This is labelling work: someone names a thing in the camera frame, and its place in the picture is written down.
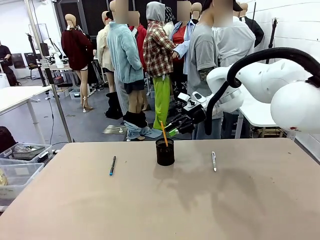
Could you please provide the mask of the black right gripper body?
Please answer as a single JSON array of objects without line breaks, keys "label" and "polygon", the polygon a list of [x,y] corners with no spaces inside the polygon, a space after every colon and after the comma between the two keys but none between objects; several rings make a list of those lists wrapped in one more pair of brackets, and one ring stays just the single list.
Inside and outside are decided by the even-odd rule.
[{"label": "black right gripper body", "polygon": [[203,109],[201,104],[184,107],[185,113],[187,115],[186,122],[190,124],[199,124],[206,119],[206,111]]}]

